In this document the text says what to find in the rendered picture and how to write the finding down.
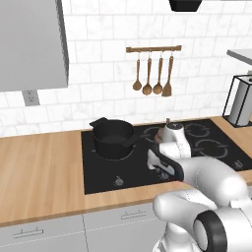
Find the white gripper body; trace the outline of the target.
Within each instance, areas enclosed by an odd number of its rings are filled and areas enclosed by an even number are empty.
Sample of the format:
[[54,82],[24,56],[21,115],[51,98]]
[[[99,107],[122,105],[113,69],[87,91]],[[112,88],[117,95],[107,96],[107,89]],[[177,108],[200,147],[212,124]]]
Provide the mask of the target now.
[[159,156],[152,150],[148,150],[148,168],[156,169],[157,167],[164,171],[171,171],[169,158],[164,155]]

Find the black cooking pot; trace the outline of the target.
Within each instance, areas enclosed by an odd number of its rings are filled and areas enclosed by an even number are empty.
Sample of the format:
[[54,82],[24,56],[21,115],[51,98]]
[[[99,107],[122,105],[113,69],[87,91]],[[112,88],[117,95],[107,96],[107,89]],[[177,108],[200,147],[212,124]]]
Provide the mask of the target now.
[[101,117],[90,125],[93,127],[95,150],[102,158],[125,158],[140,140],[133,125],[124,120]]

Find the black hob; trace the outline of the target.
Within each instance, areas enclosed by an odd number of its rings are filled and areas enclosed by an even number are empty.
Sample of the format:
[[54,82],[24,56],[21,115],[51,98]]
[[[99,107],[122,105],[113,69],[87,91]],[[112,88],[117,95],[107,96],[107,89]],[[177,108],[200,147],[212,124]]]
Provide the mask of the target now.
[[[252,157],[245,154],[211,119],[183,121],[182,124],[193,157],[217,158],[235,171],[252,169]],[[158,129],[163,126],[164,123],[135,126],[135,134],[140,140],[129,156],[119,160],[109,160],[98,155],[93,132],[83,132],[85,194],[171,182],[170,176],[166,181],[160,179],[159,176],[165,172],[159,168],[150,170],[147,166],[148,149],[152,146]],[[241,169],[234,167],[238,159],[243,163]],[[122,186],[114,185],[117,176],[123,179]]]

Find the wooden spatula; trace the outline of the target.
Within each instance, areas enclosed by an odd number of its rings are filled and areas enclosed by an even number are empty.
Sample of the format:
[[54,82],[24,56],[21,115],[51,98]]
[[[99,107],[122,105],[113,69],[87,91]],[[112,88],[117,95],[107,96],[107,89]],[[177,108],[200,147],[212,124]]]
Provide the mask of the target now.
[[168,77],[167,77],[167,82],[162,89],[162,94],[161,94],[162,96],[171,96],[170,77],[171,77],[172,66],[173,66],[173,55],[170,55],[169,65],[168,65]]

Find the small wooden spoon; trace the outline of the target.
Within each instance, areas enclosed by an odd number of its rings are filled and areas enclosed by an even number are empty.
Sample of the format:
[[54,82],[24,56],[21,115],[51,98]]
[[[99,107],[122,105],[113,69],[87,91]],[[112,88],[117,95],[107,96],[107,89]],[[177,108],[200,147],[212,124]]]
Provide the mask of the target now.
[[[137,74],[140,74],[140,59],[137,60]],[[142,84],[139,79],[136,80],[136,82],[133,85],[133,89],[135,91],[138,91],[142,87]]]

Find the grey drawer front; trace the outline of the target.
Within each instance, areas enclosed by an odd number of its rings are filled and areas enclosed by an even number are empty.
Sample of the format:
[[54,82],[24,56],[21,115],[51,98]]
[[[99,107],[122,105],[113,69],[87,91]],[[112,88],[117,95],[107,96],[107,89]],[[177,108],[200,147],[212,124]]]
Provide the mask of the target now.
[[[127,211],[147,212],[145,217],[122,220]],[[153,204],[142,204],[84,214],[89,252],[153,252],[165,231],[165,223],[153,211]]]
[[[43,234],[14,239],[21,230]],[[81,215],[0,227],[0,252],[87,252]]]

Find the grey roll in stand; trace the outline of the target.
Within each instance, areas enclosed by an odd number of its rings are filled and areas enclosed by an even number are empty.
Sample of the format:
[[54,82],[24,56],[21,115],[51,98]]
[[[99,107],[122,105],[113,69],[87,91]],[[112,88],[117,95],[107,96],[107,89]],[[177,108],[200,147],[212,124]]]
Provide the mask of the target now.
[[228,121],[237,126],[246,126],[252,114],[252,76],[239,82]]

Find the grey shelf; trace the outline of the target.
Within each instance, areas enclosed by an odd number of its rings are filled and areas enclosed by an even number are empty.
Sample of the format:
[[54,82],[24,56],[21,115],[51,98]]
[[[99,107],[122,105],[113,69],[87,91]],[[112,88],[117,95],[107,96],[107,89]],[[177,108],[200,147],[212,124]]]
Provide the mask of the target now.
[[252,66],[252,49],[229,49],[226,54]]

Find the black range hood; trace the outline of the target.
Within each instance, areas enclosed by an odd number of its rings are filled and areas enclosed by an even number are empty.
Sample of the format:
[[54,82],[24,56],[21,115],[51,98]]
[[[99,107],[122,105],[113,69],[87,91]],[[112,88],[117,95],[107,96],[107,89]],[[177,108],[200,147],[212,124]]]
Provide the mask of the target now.
[[173,12],[196,12],[202,0],[168,0]]

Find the wooden utensil rail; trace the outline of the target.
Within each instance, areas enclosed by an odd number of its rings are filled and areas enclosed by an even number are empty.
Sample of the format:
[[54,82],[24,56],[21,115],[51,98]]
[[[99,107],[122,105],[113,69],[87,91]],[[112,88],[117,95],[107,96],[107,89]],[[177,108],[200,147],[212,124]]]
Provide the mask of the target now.
[[156,52],[156,51],[181,51],[182,45],[158,46],[158,47],[126,47],[127,53],[133,52]]

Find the grey wall socket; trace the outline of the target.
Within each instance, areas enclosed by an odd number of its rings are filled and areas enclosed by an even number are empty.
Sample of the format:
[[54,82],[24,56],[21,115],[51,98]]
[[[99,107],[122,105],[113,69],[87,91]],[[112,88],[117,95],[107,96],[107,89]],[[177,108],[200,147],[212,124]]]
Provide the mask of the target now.
[[22,91],[26,106],[40,105],[37,91]]

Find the grey wall cupboard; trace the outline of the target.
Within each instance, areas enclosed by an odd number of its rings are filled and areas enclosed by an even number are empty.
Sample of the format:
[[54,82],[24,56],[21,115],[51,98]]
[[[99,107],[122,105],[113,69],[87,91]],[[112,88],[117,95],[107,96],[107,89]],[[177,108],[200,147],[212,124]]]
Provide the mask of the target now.
[[0,92],[66,88],[61,0],[0,0]]

